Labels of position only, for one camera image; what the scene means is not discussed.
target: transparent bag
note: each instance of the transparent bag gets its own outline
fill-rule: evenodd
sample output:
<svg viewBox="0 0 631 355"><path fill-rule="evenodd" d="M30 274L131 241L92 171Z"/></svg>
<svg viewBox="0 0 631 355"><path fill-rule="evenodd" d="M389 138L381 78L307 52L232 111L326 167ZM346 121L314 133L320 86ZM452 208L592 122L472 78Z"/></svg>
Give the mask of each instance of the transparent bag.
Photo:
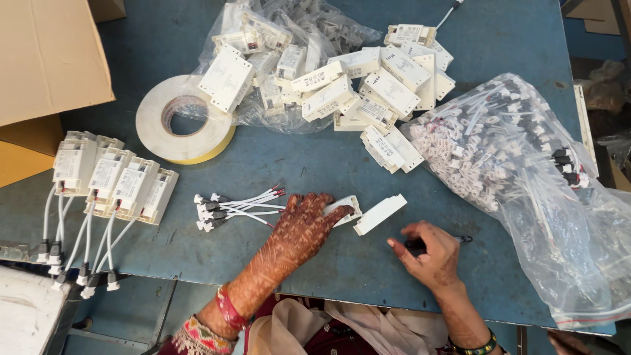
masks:
<svg viewBox="0 0 631 355"><path fill-rule="evenodd" d="M330 21L336 23L334 27L325 25ZM239 32L245 32L248 38L258 38L259 43L251 46L247 42L231 42L231 35ZM295 73L299 77L326 65L330 57L340 54L341 45L346 51L357 50L363 43L380 37L381 32L359 25L324 0L230 1L224 5L209 31L198 58L199 66L182 87L182 93L190 92L199 84L217 55L217 42L223 40L243 53L251 52L246 54L246 60L255 67L255 85L234 110L232 124L267 127L279 133L315 133L329 126L333 115L307 122L302 118L301 99L308 95L289 92L291 86L287 84L281 87L276 81L271 83L273 77L277 81L284 77L270 70L283 60L285 51L297 49L305 52L299 57L303 68ZM177 114L183 117L225 119L225 115L204 115L207 111L199 105L177 107Z"/></svg>
<svg viewBox="0 0 631 355"><path fill-rule="evenodd" d="M532 85L500 75L401 131L453 192L501 221L559 328L629 317L631 206L596 180Z"/></svg>

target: tape roll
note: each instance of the tape roll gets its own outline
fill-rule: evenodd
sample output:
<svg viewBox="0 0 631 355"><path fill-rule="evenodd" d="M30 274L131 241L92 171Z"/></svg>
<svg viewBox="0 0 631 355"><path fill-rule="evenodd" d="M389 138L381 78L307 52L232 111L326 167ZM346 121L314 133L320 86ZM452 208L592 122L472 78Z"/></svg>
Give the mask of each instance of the tape roll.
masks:
<svg viewBox="0 0 631 355"><path fill-rule="evenodd" d="M136 131L140 141L155 155L176 164L198 164L221 153L235 133L232 115L208 104L210 99L189 75L174 76L151 89L136 111ZM173 134L171 118L187 105L200 105L208 111L206 122L186 136Z"/></svg>

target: blue table surface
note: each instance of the blue table surface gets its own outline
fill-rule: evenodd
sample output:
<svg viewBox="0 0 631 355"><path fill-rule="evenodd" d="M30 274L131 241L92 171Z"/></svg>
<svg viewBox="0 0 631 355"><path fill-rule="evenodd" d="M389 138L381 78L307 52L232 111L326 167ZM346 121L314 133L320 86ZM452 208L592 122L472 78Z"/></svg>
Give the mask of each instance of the blue table surface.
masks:
<svg viewBox="0 0 631 355"><path fill-rule="evenodd" d="M362 25L387 32L390 24L436 25L451 1L331 0L331 4ZM366 236L358 236L353 223L335 228L320 253L287 278L281 291L440 311L429 290L405 271L386 244L391 236L402 239L399 231L406 224L425 219L453 235L474 237L461 249L458 274L484 319L554 327L548 307L522 272L512 240L497 220L451 193L423 168L390 175L368 156L357 132L334 132L328 127L313 135L282 135L266 128L238 127L223 153L196 165L171 164L149 152L136 134L136 109L156 84L190 73L198 65L197 56L222 6L223 2L205 0L128 1L127 18L98 25L117 100L62 114L64 129L119 138L138 156L180 173L162 224L134 224L114 250L120 272L223 284L241 271L270 228L236 218L211 233L199 231L192 202L196 193L241 199L281 183L292 193L357 195L364 211L401 193L408 204ZM456 58L447 72L457 81L456 90L447 99L513 72L541 92L580 140L558 0L465 1L437 39ZM50 179L47 171L0 189L0 258L35 261ZM66 217L67 251L83 220L85 205L80 200ZM95 219L94 239L100 237L105 222ZM117 220L115 232L124 224ZM97 244L93 242L91 255ZM613 325L589 330L615 333Z"/></svg>

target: red thread bracelet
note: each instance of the red thread bracelet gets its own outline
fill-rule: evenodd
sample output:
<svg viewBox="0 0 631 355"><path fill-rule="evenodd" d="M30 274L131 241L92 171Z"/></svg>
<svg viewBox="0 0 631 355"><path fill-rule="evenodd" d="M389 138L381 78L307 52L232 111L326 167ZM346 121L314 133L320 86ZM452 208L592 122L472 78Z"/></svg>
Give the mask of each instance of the red thread bracelet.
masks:
<svg viewBox="0 0 631 355"><path fill-rule="evenodd" d="M232 302L230 302L230 298L228 298L227 285L228 284L222 285L219 287L219 291L217 291L217 295L215 296L217 307L219 307L219 312L221 312L223 320L225 320L229 326L235 330L245 330L250 326L250 321L240 316L234 306L232 306Z"/></svg>

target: hand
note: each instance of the hand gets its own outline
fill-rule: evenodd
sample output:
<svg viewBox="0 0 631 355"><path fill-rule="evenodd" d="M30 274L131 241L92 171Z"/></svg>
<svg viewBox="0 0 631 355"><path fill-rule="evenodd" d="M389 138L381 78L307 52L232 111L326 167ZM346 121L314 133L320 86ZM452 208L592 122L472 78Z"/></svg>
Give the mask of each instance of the hand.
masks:
<svg viewBox="0 0 631 355"><path fill-rule="evenodd" d="M333 196L327 193L310 192L304 198L301 195L289 197L282 217L259 251L260 265L257 266L266 277L276 283L287 278L320 251L331 228L340 219L355 211L353 207L340 206L322 215L324 207L333 201Z"/></svg>
<svg viewBox="0 0 631 355"><path fill-rule="evenodd" d="M410 240L422 239L427 246L427 254L415 258L399 241L387 240L411 275L434 293L460 284L456 275L460 243L456 238L424 220L408 225L401 234Z"/></svg>

